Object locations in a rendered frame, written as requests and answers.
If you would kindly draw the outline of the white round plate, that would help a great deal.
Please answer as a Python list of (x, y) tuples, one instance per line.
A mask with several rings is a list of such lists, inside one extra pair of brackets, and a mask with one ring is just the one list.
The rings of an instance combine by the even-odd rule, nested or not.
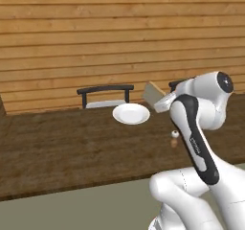
[(149, 110), (137, 103), (123, 103), (113, 109), (113, 118), (125, 125), (139, 125), (150, 117)]

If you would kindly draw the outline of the tan bread slice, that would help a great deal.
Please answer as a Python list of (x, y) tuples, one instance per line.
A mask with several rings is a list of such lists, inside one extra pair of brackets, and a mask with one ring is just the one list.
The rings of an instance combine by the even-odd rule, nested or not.
[(145, 84), (145, 89), (143, 93), (143, 99), (151, 106), (154, 107), (154, 105), (159, 102), (166, 93), (158, 87), (153, 81), (148, 81)]

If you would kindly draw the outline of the small brown shaker white cap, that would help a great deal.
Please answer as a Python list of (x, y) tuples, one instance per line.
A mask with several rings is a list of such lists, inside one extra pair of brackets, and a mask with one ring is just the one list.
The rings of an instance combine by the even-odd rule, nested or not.
[(172, 148), (176, 148), (178, 145), (178, 137), (179, 137), (179, 132), (177, 130), (173, 130), (171, 132), (171, 141), (170, 145)]

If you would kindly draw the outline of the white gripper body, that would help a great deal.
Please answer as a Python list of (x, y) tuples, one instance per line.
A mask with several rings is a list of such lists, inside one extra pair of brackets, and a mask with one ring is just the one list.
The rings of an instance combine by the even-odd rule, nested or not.
[(162, 113), (169, 111), (171, 104), (176, 99), (176, 94), (174, 92), (166, 94), (161, 100), (153, 105), (157, 113)]

